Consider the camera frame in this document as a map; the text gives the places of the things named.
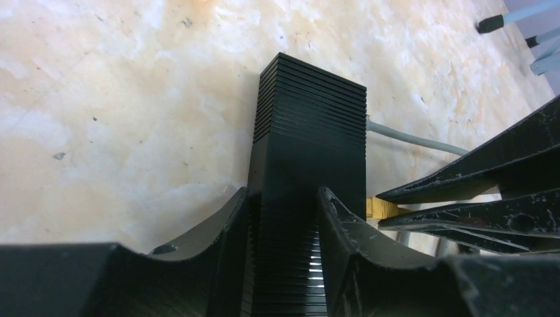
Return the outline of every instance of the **gray cable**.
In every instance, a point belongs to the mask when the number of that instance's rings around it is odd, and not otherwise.
[[[424,139],[422,137],[415,137],[414,135],[406,134],[404,132],[391,129],[390,127],[386,127],[385,125],[380,125],[379,123],[372,122],[371,120],[369,120],[369,118],[367,120],[366,127],[368,131],[379,133],[381,135],[385,135],[386,137],[390,137],[392,139],[397,139],[403,142],[420,145],[421,147],[428,147],[434,150],[453,153],[455,155],[459,155],[460,157],[469,153],[469,151],[465,149],[461,149],[459,147],[455,147],[453,145]]]

